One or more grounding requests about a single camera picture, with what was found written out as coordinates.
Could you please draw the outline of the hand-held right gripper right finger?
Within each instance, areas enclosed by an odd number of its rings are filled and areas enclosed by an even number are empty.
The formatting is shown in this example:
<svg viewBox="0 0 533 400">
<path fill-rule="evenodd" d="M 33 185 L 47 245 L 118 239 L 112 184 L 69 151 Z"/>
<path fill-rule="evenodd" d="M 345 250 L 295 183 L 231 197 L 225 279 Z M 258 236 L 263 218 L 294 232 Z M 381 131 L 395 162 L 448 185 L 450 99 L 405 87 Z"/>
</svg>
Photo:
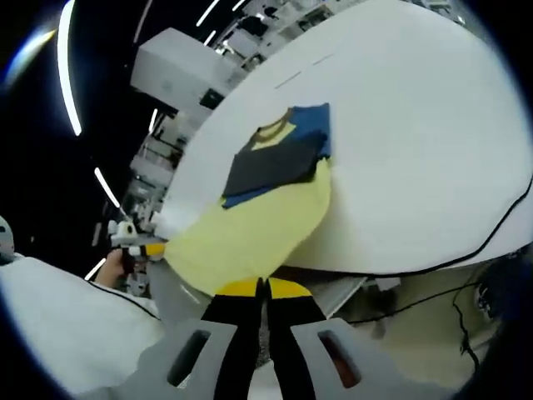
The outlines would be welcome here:
<svg viewBox="0 0 533 400">
<path fill-rule="evenodd" d="M 270 356 L 283 398 L 452 398 L 450 389 L 407 378 L 344 320 L 326 318 L 307 288 L 273 277 L 266 286 Z"/>
</svg>

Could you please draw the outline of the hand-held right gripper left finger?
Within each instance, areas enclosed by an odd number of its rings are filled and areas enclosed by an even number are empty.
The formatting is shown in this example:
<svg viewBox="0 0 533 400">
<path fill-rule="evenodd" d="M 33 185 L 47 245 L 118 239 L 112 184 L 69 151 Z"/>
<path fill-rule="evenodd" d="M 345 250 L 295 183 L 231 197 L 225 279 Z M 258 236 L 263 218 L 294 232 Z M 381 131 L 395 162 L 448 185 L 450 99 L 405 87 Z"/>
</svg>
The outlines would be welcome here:
<svg viewBox="0 0 533 400">
<path fill-rule="evenodd" d="M 260 277 L 218 290 L 199 319 L 178 323 L 145 350 L 137 368 L 113 387 L 82 399 L 246 399 L 259 355 Z"/>
</svg>

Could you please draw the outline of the person's left hand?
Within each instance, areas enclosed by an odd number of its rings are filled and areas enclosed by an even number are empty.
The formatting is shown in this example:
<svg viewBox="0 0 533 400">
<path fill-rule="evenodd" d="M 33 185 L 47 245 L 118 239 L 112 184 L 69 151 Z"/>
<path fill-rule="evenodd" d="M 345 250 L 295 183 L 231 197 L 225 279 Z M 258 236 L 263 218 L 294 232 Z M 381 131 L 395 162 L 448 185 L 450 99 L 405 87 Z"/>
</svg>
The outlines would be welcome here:
<svg viewBox="0 0 533 400">
<path fill-rule="evenodd" d="M 103 286 L 113 288 L 123 274 L 122 250 L 115 249 L 107 255 L 107 259 L 102 265 L 95 281 Z"/>
</svg>

